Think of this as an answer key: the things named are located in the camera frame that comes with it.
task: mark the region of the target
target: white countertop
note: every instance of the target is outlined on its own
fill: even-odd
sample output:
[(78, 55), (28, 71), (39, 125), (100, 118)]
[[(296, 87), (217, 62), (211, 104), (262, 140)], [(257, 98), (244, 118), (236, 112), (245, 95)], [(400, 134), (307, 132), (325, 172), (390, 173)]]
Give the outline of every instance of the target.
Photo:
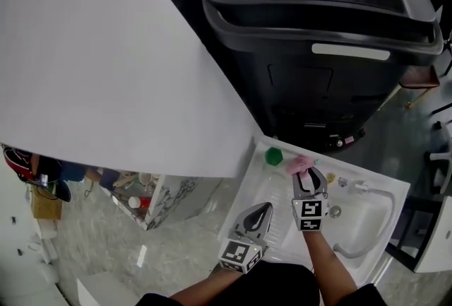
[(233, 177), (256, 123), (170, 0), (0, 0), (0, 142)]

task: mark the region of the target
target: green toy block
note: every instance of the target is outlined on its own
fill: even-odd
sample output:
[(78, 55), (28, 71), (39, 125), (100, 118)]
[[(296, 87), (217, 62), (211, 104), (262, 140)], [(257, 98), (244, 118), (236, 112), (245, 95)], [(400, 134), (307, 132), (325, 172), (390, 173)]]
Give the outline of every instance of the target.
[(269, 148), (266, 151), (267, 164), (276, 166), (283, 161), (283, 152), (277, 148)]

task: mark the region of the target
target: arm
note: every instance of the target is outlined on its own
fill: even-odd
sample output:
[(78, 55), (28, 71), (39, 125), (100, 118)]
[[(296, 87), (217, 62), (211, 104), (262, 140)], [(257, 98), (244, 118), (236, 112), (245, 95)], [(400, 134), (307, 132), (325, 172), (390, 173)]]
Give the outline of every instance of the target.
[(31, 163), (31, 174), (36, 175), (37, 167), (40, 164), (40, 156), (38, 154), (33, 153), (31, 155), (30, 163)]
[(92, 182), (99, 183), (102, 179), (102, 174), (100, 174), (97, 170), (89, 167), (88, 170), (86, 170), (85, 177), (87, 177)]
[(334, 306), (355, 292), (353, 278), (320, 232), (303, 232), (325, 306)]
[(241, 273), (220, 269), (205, 280), (175, 293), (172, 298), (183, 306), (207, 305), (216, 295), (232, 285)]

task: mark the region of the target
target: black sleeve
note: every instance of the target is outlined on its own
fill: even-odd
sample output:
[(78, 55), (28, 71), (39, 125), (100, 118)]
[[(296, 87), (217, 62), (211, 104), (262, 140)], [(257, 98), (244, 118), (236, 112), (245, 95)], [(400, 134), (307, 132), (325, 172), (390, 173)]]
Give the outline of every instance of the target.
[(386, 306), (375, 285), (369, 284), (339, 301), (336, 306)]
[(156, 293), (146, 293), (141, 300), (138, 301), (136, 306), (182, 306), (171, 298), (157, 295)]

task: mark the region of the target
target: wheel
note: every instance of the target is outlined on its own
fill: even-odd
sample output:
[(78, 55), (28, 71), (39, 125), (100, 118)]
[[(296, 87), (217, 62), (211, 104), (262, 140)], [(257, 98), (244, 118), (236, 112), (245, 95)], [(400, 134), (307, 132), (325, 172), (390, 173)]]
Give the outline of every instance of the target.
[(452, 49), (452, 41), (450, 39), (444, 45), (444, 49), (448, 49), (449, 51), (451, 51), (451, 49)]
[(424, 160), (425, 160), (426, 163), (430, 163), (430, 162), (431, 162), (431, 160), (430, 160), (430, 154), (432, 154), (432, 153), (430, 153), (429, 151), (426, 151), (426, 152), (424, 153)]
[(441, 187), (432, 187), (432, 194), (439, 194)]

